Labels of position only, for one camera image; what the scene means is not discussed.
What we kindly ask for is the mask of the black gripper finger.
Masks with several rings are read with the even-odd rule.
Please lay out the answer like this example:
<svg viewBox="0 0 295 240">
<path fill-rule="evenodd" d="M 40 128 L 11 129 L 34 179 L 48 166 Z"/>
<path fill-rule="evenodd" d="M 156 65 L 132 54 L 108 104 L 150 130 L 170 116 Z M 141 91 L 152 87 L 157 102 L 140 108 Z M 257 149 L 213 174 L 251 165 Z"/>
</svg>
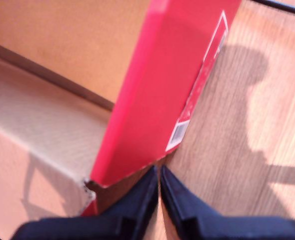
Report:
<svg viewBox="0 0 295 240">
<path fill-rule="evenodd" d="M 151 167 L 129 192 L 101 214 L 110 218 L 104 240 L 141 240 L 158 204 L 158 170 Z"/>
<path fill-rule="evenodd" d="M 204 240 L 202 217 L 214 216 L 214 209 L 193 194 L 165 165 L 160 170 L 161 198 L 182 240 Z"/>
</svg>

